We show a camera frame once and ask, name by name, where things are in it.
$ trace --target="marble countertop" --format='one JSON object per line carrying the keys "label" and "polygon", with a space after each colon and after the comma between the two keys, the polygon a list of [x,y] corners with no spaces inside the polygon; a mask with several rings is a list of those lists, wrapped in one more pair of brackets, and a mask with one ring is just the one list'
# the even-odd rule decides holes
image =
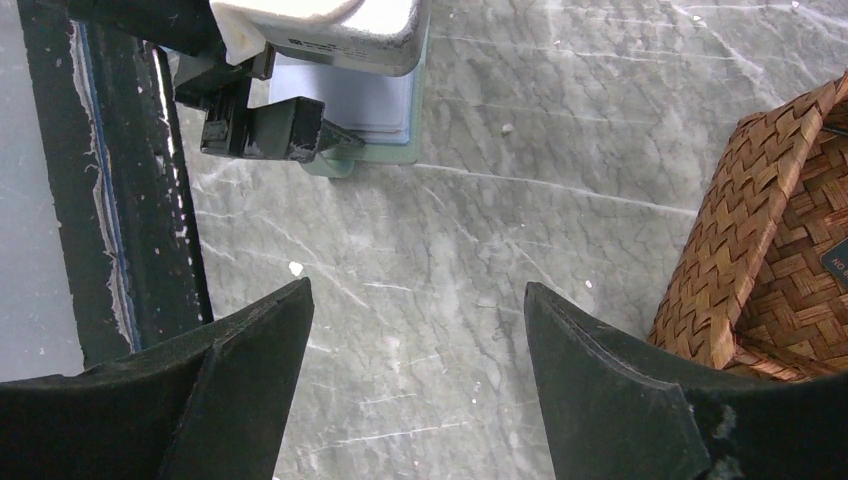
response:
{"label": "marble countertop", "polygon": [[848,67],[848,3],[761,3],[435,0],[421,161],[346,180],[182,110],[216,315],[313,281],[276,476],[553,478],[526,282],[644,338],[736,121]]}

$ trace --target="white paint chip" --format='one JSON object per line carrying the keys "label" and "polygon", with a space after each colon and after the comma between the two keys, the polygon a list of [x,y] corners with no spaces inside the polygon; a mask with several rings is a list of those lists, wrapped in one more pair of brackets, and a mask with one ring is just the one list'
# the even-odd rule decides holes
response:
{"label": "white paint chip", "polygon": [[303,273],[303,265],[297,262],[289,262],[289,270],[292,272],[292,275],[299,277]]}

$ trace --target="wicker texture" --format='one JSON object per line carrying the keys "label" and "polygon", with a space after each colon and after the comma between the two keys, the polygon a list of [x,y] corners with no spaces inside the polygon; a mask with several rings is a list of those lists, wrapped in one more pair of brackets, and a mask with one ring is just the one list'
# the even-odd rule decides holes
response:
{"label": "wicker texture", "polygon": [[848,73],[744,118],[649,341],[713,368],[800,381],[848,368],[848,290],[821,255],[848,235]]}

